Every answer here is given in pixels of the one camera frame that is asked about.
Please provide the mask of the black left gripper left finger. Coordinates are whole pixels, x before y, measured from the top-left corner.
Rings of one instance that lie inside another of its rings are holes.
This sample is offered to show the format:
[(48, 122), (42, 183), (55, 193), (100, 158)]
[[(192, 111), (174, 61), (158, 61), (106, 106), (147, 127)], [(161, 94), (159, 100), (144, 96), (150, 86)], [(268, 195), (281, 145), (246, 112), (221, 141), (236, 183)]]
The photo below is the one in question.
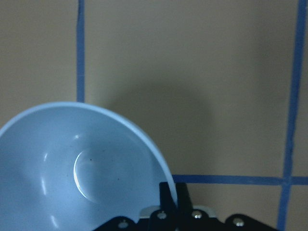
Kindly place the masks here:
[(171, 196), (170, 188), (167, 182), (159, 183), (160, 208), (165, 212), (175, 212), (176, 204)]

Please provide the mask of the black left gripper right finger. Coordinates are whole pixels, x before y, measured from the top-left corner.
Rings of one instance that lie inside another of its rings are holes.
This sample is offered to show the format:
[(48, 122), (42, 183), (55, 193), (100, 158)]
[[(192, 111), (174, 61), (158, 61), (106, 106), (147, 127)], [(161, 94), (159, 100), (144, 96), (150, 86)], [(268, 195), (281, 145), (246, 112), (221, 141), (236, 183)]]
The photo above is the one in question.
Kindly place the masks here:
[(178, 210), (188, 212), (193, 209), (191, 198), (186, 183), (176, 183), (176, 192), (178, 197)]

